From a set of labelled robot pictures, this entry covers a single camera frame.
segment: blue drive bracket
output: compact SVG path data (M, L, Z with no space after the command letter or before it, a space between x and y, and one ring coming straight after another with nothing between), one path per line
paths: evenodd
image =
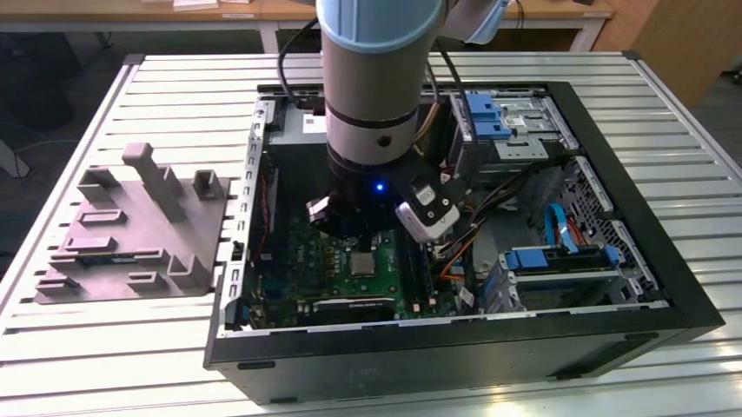
M512 131L501 123L501 108L488 94L467 94L472 108L473 134L479 139L507 140Z
M511 271L520 268L548 268L548 261L541 249L513 249L505 253L505 264Z

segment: green circuit board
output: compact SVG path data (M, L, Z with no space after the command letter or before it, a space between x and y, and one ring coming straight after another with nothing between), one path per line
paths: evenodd
M265 301L263 308L268 327L300 325L297 317L313 301L331 299L383 298L393 300L393 319L415 319L452 315L453 296L436 294L436 307L417 311L404 297L409 289L403 282L397 241L392 231L379 233L372 240L373 272L353 271L357 256L355 239L335 239L301 219L292 217L287 235L285 268L260 276L259 286Z

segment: black cable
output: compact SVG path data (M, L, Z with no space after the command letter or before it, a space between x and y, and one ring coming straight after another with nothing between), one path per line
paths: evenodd
M10 150L10 152L13 152L13 163L14 163L14 180L20 180L20 181L29 181L29 179L33 177L33 174L36 174L33 172L33 169L30 169L30 167L28 167L28 172L25 173L25 176L21 176L21 167L18 165L18 154L14 153L14 150Z
M570 161L571 156L556 156L547 161L532 162L521 171L512 175L481 200L479 207L473 210L473 213L468 218L468 229L455 240L443 245L443 248L439 249L439 252L445 252L459 243L465 242L471 238L472 234L476 233L476 230L487 220L485 217L480 217L480 214L487 212L489 209L499 207L500 204L507 202L517 194L517 192L525 185L525 181L529 175L535 174L541 169L564 165Z
M525 26L525 12L523 11L523 4L520 3L520 0L515 0L515 3L517 5L517 23L520 25L516 29L523 29Z
M105 43L102 44L102 48L106 50L110 46L110 39L113 38L113 32L108 32L108 36L105 37Z
M432 101L433 103L440 103L440 91L437 90L436 75L432 73L432 67L429 62L425 61L425 71L428 72L429 87L432 88Z
M305 24L305 26L293 34L293 36L291 37L291 39L288 40L287 44L283 45L283 48L280 49L280 53L277 54L277 79L280 80L280 87L283 87L283 92L287 94L287 98L288 101L299 108L301 109L301 104L299 103L299 100L296 99L296 96L293 95L293 92L291 91L291 88L288 88L288 83L287 83L287 75L284 74L283 71L283 60L287 58L287 53L288 53L288 49L291 48L292 43L296 41L296 39L301 36L304 36L309 30L312 29L312 27L316 25L317 23L317 19L315 18L309 23Z
M473 295L473 303L469 306L464 303L468 308L463 313L464 314L476 314L476 310L479 309L479 291L476 290L476 271L473 270L473 245L468 247L461 253L461 264L463 264L463 287L468 290L468 292Z
M465 91L464 85L461 83L461 77L459 76L457 71L455 70L453 62L451 61L451 57L448 53L443 49L443 45L436 40L436 48L437 52L440 52L440 56L443 57L443 61L445 61L445 66L448 67L448 71L451 72L451 77L453 78L455 89L457 90L459 96L461 97L461 105L463 105L463 120L465 121L471 136L472 136L472 143L473 143L473 154L477 154L479 148L479 139L476 138L476 132L473 131L473 122L472 122L472 107L468 105L468 100L465 100Z
M505 191L517 191L520 189L520 187L523 187L523 185L525 184L525 180L527 177L532 174L535 174L537 171L540 171L541 169L547 169L551 167L557 167L560 165L564 165L567 162L571 161L571 156L570 155L560 155L553 157L552 159L548 159L545 161L539 161L539 162L531 162L531 164L520 171L517 172L515 175L512 175L487 195L487 197L484 197L484 200L481 200L481 204L479 205L479 207L473 210L472 213L472 221L476 220L479 213L485 210L487 208L491 208L492 205L500 205L503 202L505 202L509 198L512 198L512 195L515 193L512 193L511 196L508 196L508 198L505 200L501 199L501 195L497 196L497 193L500 193L503 190Z
M525 26L525 12L523 10L523 4L520 0L515 0L517 6L517 21L515 24L515 29L512 30L512 36L509 37L511 40L516 40L519 38L517 30L521 30Z

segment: slotted metal table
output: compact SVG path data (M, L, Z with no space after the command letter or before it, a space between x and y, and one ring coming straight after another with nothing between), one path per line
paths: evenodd
M738 415L742 171L642 61L618 53L453 59L465 80L571 82L727 325L592 380L261 408L201 368L212 294L34 304L40 271L81 201L80 175L105 165L118 179L133 177L120 161L128 142L149 142L177 176L215 169L241 188L256 86L277 82L276 57L146 56L120 70L0 284L0 415ZM431 63L447 80L437 55ZM319 57L291 56L287 75L320 82ZM227 214L236 210L229 204ZM223 237L236 233L228 220L223 229ZM231 251L223 245L219 261Z

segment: cable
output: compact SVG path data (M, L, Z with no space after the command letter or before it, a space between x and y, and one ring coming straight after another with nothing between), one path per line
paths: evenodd
M436 118L439 108L440 104L432 103L432 106L429 106L428 115L425 116L425 120L421 123L417 132L415 132L415 137L412 137L412 143L417 142L428 133L429 127L432 126L432 121Z
M525 26L525 11L523 10L523 4L520 3L520 0L515 0L515 3L517 5L517 24L519 24L519 28L516 27L516 29L523 29L523 27Z
M556 219L556 229L560 235L560 244L567 247L567 250L571 254L576 254L579 252L578 245L571 240L570 235L570 221L567 220L567 214L564 213L564 207L560 204L552 202L545 205L545 210L543 213L543 228L545 230L545 244L555 245L556 244L556 233L552 233L553 229L553 219Z
M448 56L448 53L443 49L443 45L440 44L437 39L435 41L435 45L436 45L436 48L437 48L437 52L440 52L440 56L443 57L443 61L445 61L445 66L448 67L448 72L451 72L451 77L453 78L453 83L455 83L455 89L457 90L459 96L461 97L463 112L465 113L463 115L463 120L465 121L465 125L467 125L468 130L472 134L473 154L477 154L479 153L477 152L479 139L476 138L476 132L473 131L472 107L468 104L468 100L465 100L465 91L464 91L464 85L461 84L461 77L459 76L459 73L455 70L455 66L453 66L453 62L451 61L451 57Z
M469 236L479 231L479 227L485 221L485 217L480 216L488 210L496 208L500 204L507 202L517 193L517 191L525 185L528 176L536 173L540 169L560 166L571 161L571 156L561 155L547 161L532 162L521 171L512 175L484 197L481 204L473 210L469 216L469 228L463 232L463 234L455 238L449 243L444 244L437 252L445 252L448 249L453 248L459 243L464 242Z
M104 50L109 49L113 46L113 44L110 43L112 38L113 38L113 32L108 32L108 36L105 37L105 43L101 46Z
M412 138L412 143L416 143L425 134L428 133L429 127L432 126L432 121L436 118L437 110L440 108L440 93L437 91L436 76L432 73L432 68L429 67L429 62L425 61L425 72L428 73L429 85L432 86L432 105L429 106L428 115L425 120L419 126L417 132L415 132L415 137Z
M455 260L461 257L461 255L464 254L465 249L468 249L468 247L472 245L477 234L479 233L473 234L472 238L465 242L465 244L456 251L453 257L451 258L451 261L448 261L445 267L440 271L440 278L441 279L453 280L453 281L464 281L464 278L460 278L455 275L448 275L448 271L451 270L451 267L453 266Z
M24 176L21 176L21 165L20 165L20 158L18 158L18 154L24 151L26 151L30 148L34 148L40 145L46 145L50 143L74 143L77 144L78 141L72 141L72 140L64 140L64 141L41 141L41 142L36 142L32 143L30 145L25 145L18 149L10 149L10 151L13 152L13 171L14 171L14 180L18 181L29 181L29 179L33 177L33 174L36 174L36 171L33 171L33 169L29 167L28 168L28 172L25 173Z
M280 87L283 87L283 92L287 94L287 98L288 101L291 102L291 104L293 104L299 109L301 109L301 103L299 103L299 100L296 99L296 96L293 95L293 92L291 91L291 88L288 88L288 83L287 83L287 75L284 73L283 70L283 61L287 58L287 53L288 53L288 49L291 48L292 43L296 41L296 39L301 36L304 36L308 31L312 29L312 27L316 25L316 23L319 22L317 18L315 18L309 23L305 24L305 26L293 34L293 36L291 37L291 39L288 40L287 44L283 45L283 48L280 49L280 53L277 54L277 79L280 81Z
M579 233L579 229L572 222L567 222L567 227L570 228L570 234L575 240L578 245L584 245L584 238L582 237L582 233Z
M578 240L578 245L588 245L588 240L582 234L582 230L579 230L578 223L575 222L574 217L568 217L567 224L570 225L571 231L575 234L575 239Z
M25 145L22 147L20 147L18 149L14 150L16 154L20 154L21 152L25 152L28 149L30 148L36 148L40 145L46 145L46 144L52 144L52 143L80 143L80 141L73 141L73 140L64 140L64 141L41 141L41 142L36 142L32 143L30 145Z
M428 73L429 87L432 88L432 101L440 103L440 91L437 90L436 75L432 73L429 61L425 61L425 72Z

